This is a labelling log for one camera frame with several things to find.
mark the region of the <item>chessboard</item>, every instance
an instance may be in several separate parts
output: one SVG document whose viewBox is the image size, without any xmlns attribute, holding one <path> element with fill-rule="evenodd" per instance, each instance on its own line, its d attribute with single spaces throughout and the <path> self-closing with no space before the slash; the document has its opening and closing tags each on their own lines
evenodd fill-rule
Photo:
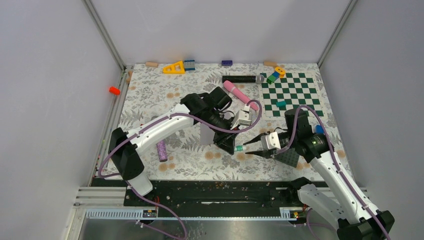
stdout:
<svg viewBox="0 0 424 240">
<path fill-rule="evenodd" d="M 322 118 L 327 116 L 320 102 L 317 81 L 311 72 L 287 71 L 283 78 L 278 78 L 273 84 L 262 83 L 259 95 L 262 119 L 265 120 L 284 120 L 285 111 L 296 109 L 300 105 L 311 107 Z M 286 105 L 277 107 L 276 103 L 281 101 L 285 101 Z M 306 113 L 309 117 L 312 115 L 309 111 Z"/>
</svg>

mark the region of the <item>purple battery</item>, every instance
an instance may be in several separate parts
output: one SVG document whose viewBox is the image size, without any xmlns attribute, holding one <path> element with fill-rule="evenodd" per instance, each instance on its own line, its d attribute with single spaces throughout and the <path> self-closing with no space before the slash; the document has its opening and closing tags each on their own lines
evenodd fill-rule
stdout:
<svg viewBox="0 0 424 240">
<path fill-rule="evenodd" d="M 168 155 L 167 155 L 167 147 L 165 146 L 165 141 L 162 140 L 156 144 L 157 148 L 157 155 L 159 155 L 159 162 L 166 162 L 168 161 Z"/>
</svg>

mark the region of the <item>metal floor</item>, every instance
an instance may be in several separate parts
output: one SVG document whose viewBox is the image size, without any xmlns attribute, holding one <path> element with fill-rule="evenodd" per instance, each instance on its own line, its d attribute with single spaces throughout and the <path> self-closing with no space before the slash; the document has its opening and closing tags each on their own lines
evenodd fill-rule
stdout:
<svg viewBox="0 0 424 240">
<path fill-rule="evenodd" d="M 311 216 L 316 222 L 319 216 Z M 287 221 L 184 221 L 188 240 L 311 240 L 314 239 L 307 226 L 293 227 Z M 176 220 L 156 220 L 150 224 L 174 236 L 184 236 Z M 336 240 L 335 232 L 313 226 L 320 239 Z M 161 233 L 140 228 L 134 220 L 85 219 L 79 240 L 170 240 Z"/>
</svg>

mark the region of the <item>blue object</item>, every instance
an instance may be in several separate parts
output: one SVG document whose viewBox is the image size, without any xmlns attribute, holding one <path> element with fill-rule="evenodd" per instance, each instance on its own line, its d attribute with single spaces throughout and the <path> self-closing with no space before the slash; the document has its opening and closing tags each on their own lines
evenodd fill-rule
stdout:
<svg viewBox="0 0 424 240">
<path fill-rule="evenodd" d="M 279 78 L 280 78 L 280 73 L 278 73 L 277 71 L 275 71 L 272 75 L 273 75 L 276 79 L 279 79 Z"/>
<path fill-rule="evenodd" d="M 315 133 L 316 134 L 323 134 L 324 133 L 324 129 L 321 125 L 316 125 L 315 126 Z"/>
<path fill-rule="evenodd" d="M 286 101 L 279 101 L 275 105 L 277 105 L 278 108 L 284 107 L 286 105 Z"/>
<path fill-rule="evenodd" d="M 184 70 L 186 70 L 186 71 L 196 70 L 194 60 L 185 60 L 182 64 L 184 66 Z"/>
<path fill-rule="evenodd" d="M 232 66 L 233 61 L 232 60 L 223 60 L 221 64 L 222 64 L 222 66 Z"/>
</svg>

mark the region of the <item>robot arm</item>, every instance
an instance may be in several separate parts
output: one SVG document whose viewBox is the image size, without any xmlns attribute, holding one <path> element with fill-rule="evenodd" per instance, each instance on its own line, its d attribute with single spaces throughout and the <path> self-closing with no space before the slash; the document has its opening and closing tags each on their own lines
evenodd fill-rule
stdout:
<svg viewBox="0 0 424 240">
<path fill-rule="evenodd" d="M 217 87 L 211 93 L 188 94 L 174 108 L 143 126 L 131 129 L 128 132 L 124 132 L 120 127 L 115 129 L 111 134 L 109 153 L 119 144 L 127 141 L 128 138 L 132 138 L 111 156 L 122 179 L 128 181 L 142 196 L 149 193 L 153 186 L 144 172 L 145 166 L 140 156 L 143 156 L 149 147 L 162 139 L 197 123 L 187 115 L 196 116 L 209 124 L 226 130 L 232 130 L 241 125 L 249 126 L 252 119 L 249 115 L 250 108 L 248 106 L 240 110 L 236 116 L 229 119 L 224 118 L 222 111 L 227 109 L 231 103 L 231 98 L 222 88 Z M 213 143 L 229 154 L 234 154 L 235 138 L 238 133 L 214 131 Z"/>
<path fill-rule="evenodd" d="M 287 132 L 263 133 L 255 137 L 252 142 L 261 141 L 263 150 L 247 152 L 264 158 L 276 158 L 278 150 L 289 144 L 291 133 L 295 122 L 295 109 L 285 112 Z M 319 192 L 315 185 L 305 177 L 301 177 L 291 182 L 291 187 L 287 189 L 286 198 L 288 201 L 300 201 L 317 211 L 333 227 L 337 229 L 340 239 L 381 239 L 384 235 L 377 225 L 373 215 L 382 223 L 387 232 L 392 228 L 395 219 L 389 211 L 381 212 L 361 191 L 352 177 L 347 173 L 341 164 L 337 154 L 335 162 L 331 152 L 333 147 L 324 134 L 312 132 L 312 127 L 308 122 L 308 116 L 303 110 L 299 110 L 297 127 L 294 131 L 294 139 L 291 148 L 303 156 L 306 162 L 322 176 L 328 187 L 334 193 L 338 203 Z M 359 195 L 363 204 L 357 199 L 355 193 Z"/>
</svg>

